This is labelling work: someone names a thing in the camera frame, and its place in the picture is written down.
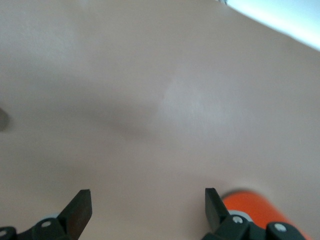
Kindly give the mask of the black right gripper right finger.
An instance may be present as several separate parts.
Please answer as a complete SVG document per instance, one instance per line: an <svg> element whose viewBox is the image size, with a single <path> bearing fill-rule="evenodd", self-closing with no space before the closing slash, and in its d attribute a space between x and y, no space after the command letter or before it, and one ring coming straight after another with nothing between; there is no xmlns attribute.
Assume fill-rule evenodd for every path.
<svg viewBox="0 0 320 240"><path fill-rule="evenodd" d="M266 197L251 190L236 190L220 197L205 189L205 214L211 232L204 240L306 240Z"/></svg>

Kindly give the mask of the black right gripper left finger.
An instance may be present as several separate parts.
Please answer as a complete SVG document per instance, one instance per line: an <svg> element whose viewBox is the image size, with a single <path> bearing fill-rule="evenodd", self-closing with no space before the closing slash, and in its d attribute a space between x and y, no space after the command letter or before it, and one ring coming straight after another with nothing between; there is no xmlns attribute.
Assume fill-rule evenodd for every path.
<svg viewBox="0 0 320 240"><path fill-rule="evenodd" d="M0 228L2 240L78 240L92 216L89 189L80 190L57 217L48 217L17 233L13 226Z"/></svg>

